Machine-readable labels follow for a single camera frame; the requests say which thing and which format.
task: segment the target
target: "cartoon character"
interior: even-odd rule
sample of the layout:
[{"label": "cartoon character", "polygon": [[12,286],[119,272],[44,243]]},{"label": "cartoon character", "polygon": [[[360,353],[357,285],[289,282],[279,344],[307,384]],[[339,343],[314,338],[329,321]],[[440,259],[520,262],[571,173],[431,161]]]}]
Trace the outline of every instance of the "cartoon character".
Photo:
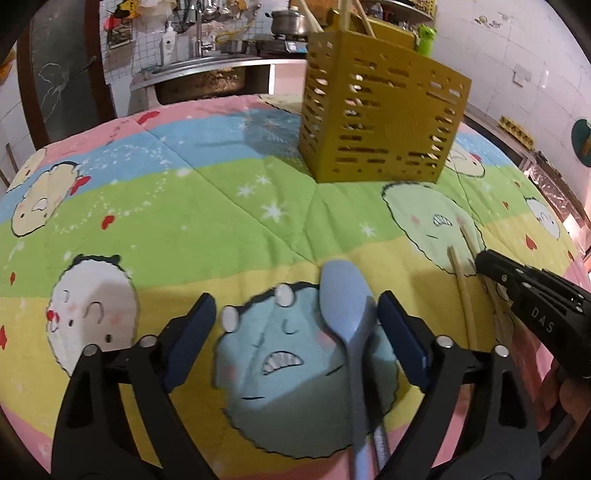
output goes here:
[{"label": "cartoon character", "polygon": [[452,149],[449,151],[445,166],[457,173],[463,173],[469,177],[483,177],[485,173],[484,166],[482,166],[480,159],[464,150],[464,148],[456,142],[454,142]]},{"label": "cartoon character", "polygon": [[12,233],[25,236],[44,226],[79,178],[78,165],[64,162],[43,172],[12,215]]},{"label": "cartoon character", "polygon": [[481,245],[484,240],[472,217],[442,193],[417,183],[387,185],[382,198],[392,218],[408,239],[439,268],[453,274],[448,250],[454,246],[464,272],[475,275],[472,254],[462,235],[464,225],[469,235]]},{"label": "cartoon character", "polygon": [[[226,306],[215,385],[226,415],[257,447],[294,458],[330,456],[350,444],[349,377],[343,348],[324,329],[318,286],[281,284],[244,306]],[[376,325],[368,346],[382,411],[397,364]]]},{"label": "cartoon character", "polygon": [[47,339],[68,375],[86,345],[110,351],[133,344],[138,305],[120,260],[119,255],[78,255],[53,288],[46,311]]},{"label": "cartoon character", "polygon": [[33,155],[31,155],[31,157],[22,165],[21,169],[14,176],[14,179],[12,180],[12,183],[8,187],[7,191],[10,192],[11,190],[14,190],[18,186],[25,183],[26,179],[29,178],[29,176],[31,176],[31,173],[33,173],[41,164],[41,162],[45,160],[46,153],[47,150],[45,148],[42,148],[41,150],[38,150]]},{"label": "cartoon character", "polygon": [[525,201],[541,226],[548,230],[548,233],[558,240],[560,237],[560,226],[558,225],[554,214],[546,205],[533,197],[526,198]]}]

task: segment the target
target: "wooden chopstick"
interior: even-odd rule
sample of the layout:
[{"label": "wooden chopstick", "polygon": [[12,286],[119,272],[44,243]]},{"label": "wooden chopstick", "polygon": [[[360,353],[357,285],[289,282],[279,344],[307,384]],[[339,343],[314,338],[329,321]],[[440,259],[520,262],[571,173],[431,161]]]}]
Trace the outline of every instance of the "wooden chopstick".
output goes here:
[{"label": "wooden chopstick", "polygon": [[[464,240],[466,240],[466,243],[468,244],[468,248],[470,249],[470,252],[472,253],[472,258],[476,261],[476,256],[480,253],[479,246],[477,246],[476,242],[474,241],[474,239],[470,235],[470,232],[468,232],[466,225],[461,225],[460,231],[462,232]],[[500,333],[501,333],[502,338],[500,338],[499,340],[501,340],[501,342],[503,342],[503,343],[508,343],[507,346],[510,346],[511,334],[506,332],[505,329],[503,328],[504,321],[503,321],[502,316],[504,315],[504,309],[503,309],[503,305],[501,303],[501,299],[500,299],[498,293],[496,292],[495,283],[490,278],[485,277],[484,275],[480,275],[480,277],[482,279],[484,279],[486,289],[488,290],[488,294],[492,300],[492,305],[493,305],[493,309],[494,309],[494,314],[496,316],[496,321],[498,322],[499,328],[501,330]]]},{"label": "wooden chopstick", "polygon": [[365,27],[365,32],[370,37],[375,38],[374,29],[371,27],[371,23],[369,23],[368,16],[365,14],[363,5],[361,5],[361,2],[359,0],[353,0],[353,4],[355,5],[355,8],[357,9],[359,16],[361,17],[361,21],[363,23],[363,26]]},{"label": "wooden chopstick", "polygon": [[306,0],[297,0],[297,2],[299,3],[300,9],[303,10],[303,14],[308,19],[308,24],[310,26],[310,29],[312,30],[312,33],[322,33],[324,30],[320,26],[318,20],[316,20],[316,17],[310,11],[310,8],[308,7]]},{"label": "wooden chopstick", "polygon": [[351,0],[340,0],[339,27],[341,30],[349,29],[349,11],[351,10]]},{"label": "wooden chopstick", "polygon": [[464,309],[464,317],[466,318],[466,333],[468,336],[468,348],[470,350],[478,350],[478,337],[476,336],[476,321],[474,320],[474,311],[472,310],[472,301],[470,300],[470,293],[468,290],[468,282],[464,275],[464,267],[460,261],[460,257],[453,246],[448,250],[450,260],[452,261],[453,271],[456,273],[457,285],[460,289],[460,298],[462,299],[462,307]]}]

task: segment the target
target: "white cartoon character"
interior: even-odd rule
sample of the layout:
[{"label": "white cartoon character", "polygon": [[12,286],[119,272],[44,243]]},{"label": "white cartoon character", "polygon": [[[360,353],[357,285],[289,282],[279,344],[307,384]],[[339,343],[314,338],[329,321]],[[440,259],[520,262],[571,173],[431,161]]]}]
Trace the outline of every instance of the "white cartoon character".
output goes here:
[{"label": "white cartoon character", "polygon": [[44,226],[79,178],[78,165],[64,162],[43,172],[12,215],[12,233],[25,236]]},{"label": "white cartoon character", "polygon": [[546,205],[535,198],[526,198],[525,201],[541,226],[548,230],[548,233],[558,240],[560,237],[560,226],[558,225],[554,214]]},{"label": "white cartoon character", "polygon": [[78,255],[53,288],[47,339],[60,366],[72,375],[82,349],[129,348],[135,339],[137,299],[120,257]]},{"label": "white cartoon character", "polygon": [[42,148],[35,152],[31,157],[22,165],[21,169],[14,176],[12,183],[8,187],[8,191],[14,190],[18,186],[25,183],[25,180],[31,176],[31,174],[37,169],[43,160],[45,160],[45,154],[47,150]]},{"label": "white cartoon character", "polygon": [[454,142],[449,151],[445,166],[457,173],[462,173],[469,177],[483,177],[484,167],[480,162],[480,157],[466,151],[460,144]]}]

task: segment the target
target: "soap bottle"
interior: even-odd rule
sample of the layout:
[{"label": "soap bottle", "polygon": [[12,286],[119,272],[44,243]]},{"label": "soap bottle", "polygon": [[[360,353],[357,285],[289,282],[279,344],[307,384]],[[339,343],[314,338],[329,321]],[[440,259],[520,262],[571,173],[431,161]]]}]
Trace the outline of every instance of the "soap bottle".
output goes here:
[{"label": "soap bottle", "polygon": [[169,65],[173,62],[174,50],[177,44],[177,33],[174,31],[172,23],[166,22],[166,31],[160,42],[160,53],[162,55],[162,65]]}]

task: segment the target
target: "faucet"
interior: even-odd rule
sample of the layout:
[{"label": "faucet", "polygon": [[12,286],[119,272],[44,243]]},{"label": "faucet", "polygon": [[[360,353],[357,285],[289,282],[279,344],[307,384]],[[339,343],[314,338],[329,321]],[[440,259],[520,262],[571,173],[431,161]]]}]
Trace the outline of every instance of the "faucet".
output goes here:
[{"label": "faucet", "polygon": [[203,5],[201,0],[191,0],[189,4],[189,13],[187,15],[186,23],[196,25],[195,30],[195,44],[190,49],[189,55],[192,59],[202,58],[204,51],[214,49],[213,44],[203,44]]}]

